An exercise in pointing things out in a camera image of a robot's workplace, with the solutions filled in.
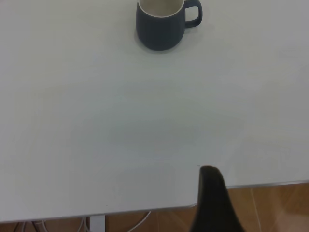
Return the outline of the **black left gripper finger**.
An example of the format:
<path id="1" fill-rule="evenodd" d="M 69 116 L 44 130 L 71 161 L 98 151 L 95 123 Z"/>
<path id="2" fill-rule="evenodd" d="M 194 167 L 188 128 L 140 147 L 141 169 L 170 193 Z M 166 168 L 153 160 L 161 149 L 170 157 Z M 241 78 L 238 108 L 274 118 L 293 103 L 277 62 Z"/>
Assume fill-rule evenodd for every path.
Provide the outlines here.
<path id="1" fill-rule="evenodd" d="M 243 232 L 224 178 L 218 168 L 202 166 L 199 170 L 197 211 L 192 232 Z"/>

